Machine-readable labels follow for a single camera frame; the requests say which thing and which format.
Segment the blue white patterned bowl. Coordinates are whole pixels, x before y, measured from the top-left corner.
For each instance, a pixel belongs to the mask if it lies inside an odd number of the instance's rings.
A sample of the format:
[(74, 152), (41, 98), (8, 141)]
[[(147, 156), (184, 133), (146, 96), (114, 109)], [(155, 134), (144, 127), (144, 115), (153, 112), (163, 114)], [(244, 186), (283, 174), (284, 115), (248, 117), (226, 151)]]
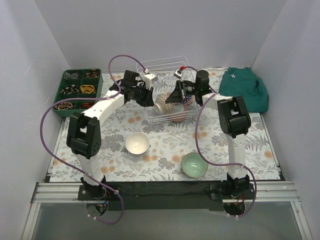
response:
[(185, 96), (185, 98), (181, 101), (181, 104), (182, 105), (189, 105), (193, 102), (194, 100), (194, 96), (193, 95), (188, 95), (188, 96)]

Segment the red patterned bowl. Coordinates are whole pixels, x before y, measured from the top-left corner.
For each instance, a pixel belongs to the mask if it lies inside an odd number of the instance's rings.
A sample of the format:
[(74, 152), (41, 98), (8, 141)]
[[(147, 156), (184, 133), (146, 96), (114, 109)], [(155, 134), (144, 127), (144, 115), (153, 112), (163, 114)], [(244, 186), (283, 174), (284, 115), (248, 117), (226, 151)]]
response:
[(184, 121), (188, 116), (187, 108), (182, 104), (175, 104), (173, 106), (173, 116), (171, 121), (174, 123), (180, 123)]

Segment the brown geometric patterned bowl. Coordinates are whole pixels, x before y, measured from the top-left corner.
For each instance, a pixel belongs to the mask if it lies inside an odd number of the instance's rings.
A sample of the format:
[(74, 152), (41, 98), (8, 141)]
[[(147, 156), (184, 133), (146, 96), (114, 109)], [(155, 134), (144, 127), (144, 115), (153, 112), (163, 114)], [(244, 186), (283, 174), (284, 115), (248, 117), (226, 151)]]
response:
[(166, 103), (167, 95), (162, 93), (158, 94), (155, 102), (154, 102), (154, 109), (155, 112), (159, 115), (167, 115), (172, 114), (174, 112), (174, 107), (172, 103)]

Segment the plain white bowl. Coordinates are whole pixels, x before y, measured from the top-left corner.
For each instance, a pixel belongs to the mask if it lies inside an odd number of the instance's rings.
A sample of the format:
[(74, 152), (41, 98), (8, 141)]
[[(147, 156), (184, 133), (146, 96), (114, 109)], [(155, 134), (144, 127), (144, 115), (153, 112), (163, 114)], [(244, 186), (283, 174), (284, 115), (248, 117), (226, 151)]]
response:
[(126, 150), (132, 155), (142, 155), (150, 147), (150, 140), (147, 135), (135, 132), (129, 135), (125, 141)]

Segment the mint green bowl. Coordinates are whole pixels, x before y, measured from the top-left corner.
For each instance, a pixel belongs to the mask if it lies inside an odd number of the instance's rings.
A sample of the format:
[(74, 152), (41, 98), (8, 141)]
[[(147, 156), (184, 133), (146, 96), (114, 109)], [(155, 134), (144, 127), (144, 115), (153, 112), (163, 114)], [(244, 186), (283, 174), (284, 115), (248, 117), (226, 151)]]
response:
[(208, 163), (195, 152), (186, 154), (181, 160), (182, 171), (190, 178), (201, 178), (208, 170)]

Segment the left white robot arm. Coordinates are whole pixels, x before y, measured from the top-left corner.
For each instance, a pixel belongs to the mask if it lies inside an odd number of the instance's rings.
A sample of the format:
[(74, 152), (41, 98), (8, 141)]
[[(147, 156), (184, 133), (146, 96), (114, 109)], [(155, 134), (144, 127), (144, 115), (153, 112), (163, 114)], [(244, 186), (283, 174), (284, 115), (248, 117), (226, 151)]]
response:
[(92, 107), (71, 115), (66, 144), (76, 155), (84, 171), (81, 182), (95, 200), (106, 196), (105, 175), (100, 169), (98, 152), (102, 146), (101, 126), (118, 108), (133, 100), (142, 107), (153, 107), (152, 82), (157, 79), (146, 70), (143, 75), (126, 70), (122, 79), (116, 81)]

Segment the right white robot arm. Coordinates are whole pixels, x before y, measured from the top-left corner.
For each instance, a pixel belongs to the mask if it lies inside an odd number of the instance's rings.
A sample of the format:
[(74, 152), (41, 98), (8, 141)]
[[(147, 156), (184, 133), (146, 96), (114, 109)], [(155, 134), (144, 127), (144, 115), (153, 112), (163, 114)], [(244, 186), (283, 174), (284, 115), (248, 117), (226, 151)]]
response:
[(196, 103), (201, 106), (196, 119), (195, 128), (204, 108), (218, 111), (219, 124), (225, 134), (228, 145), (228, 163), (213, 163), (208, 161), (201, 153), (198, 140), (195, 141), (200, 157), (209, 165), (227, 167), (227, 180), (224, 189), (220, 192), (232, 199), (237, 199), (250, 188), (251, 170), (246, 166), (246, 137), (251, 127), (251, 118), (242, 96), (223, 96), (210, 86), (209, 73), (206, 70), (197, 70), (195, 82), (184, 80), (184, 67), (176, 70), (177, 78), (175, 88), (167, 97), (166, 103), (182, 102), (187, 96), (194, 96)]

